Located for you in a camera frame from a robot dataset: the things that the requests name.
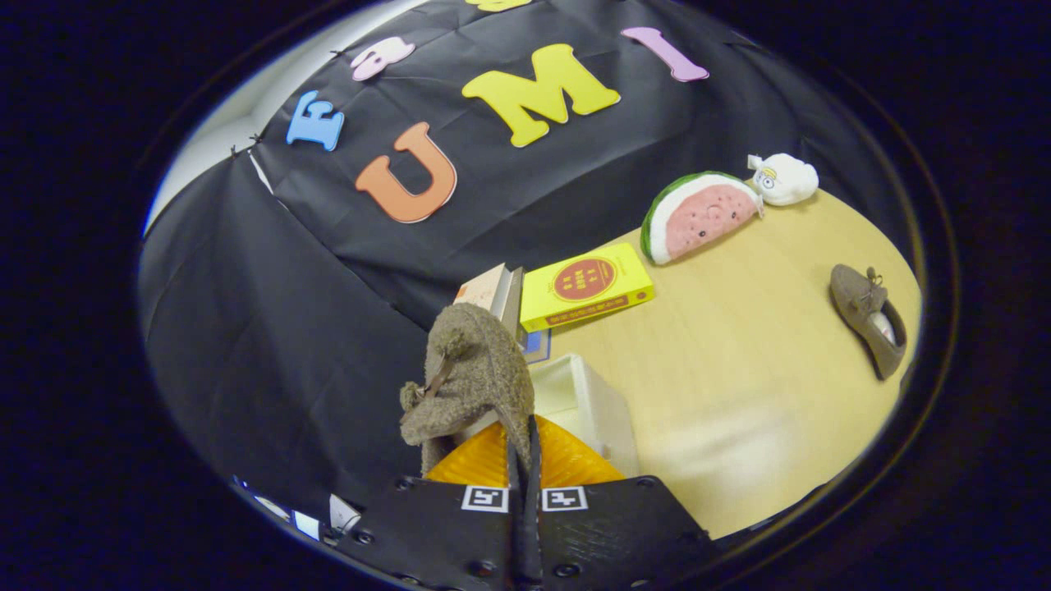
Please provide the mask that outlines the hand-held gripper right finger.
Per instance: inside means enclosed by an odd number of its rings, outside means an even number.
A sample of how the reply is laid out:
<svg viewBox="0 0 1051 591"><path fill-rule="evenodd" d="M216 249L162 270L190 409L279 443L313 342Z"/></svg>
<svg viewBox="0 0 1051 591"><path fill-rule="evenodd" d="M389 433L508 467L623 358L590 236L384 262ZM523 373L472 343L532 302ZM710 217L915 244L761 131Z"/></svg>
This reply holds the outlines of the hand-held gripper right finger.
<svg viewBox="0 0 1051 591"><path fill-rule="evenodd" d="M532 417L527 588L662 590L716 557L716 543L660 478L545 487L544 458L537 417Z"/></svg>

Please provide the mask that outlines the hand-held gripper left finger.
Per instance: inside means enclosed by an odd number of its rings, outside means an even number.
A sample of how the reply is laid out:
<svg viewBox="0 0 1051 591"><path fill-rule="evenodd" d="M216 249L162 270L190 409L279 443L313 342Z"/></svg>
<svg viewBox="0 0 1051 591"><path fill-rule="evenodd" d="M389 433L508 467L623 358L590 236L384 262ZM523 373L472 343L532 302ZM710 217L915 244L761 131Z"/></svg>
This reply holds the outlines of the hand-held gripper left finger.
<svg viewBox="0 0 1051 591"><path fill-rule="evenodd" d="M337 543L337 552L397 586L514 590L521 458L507 444L502 487L391 478Z"/></svg>

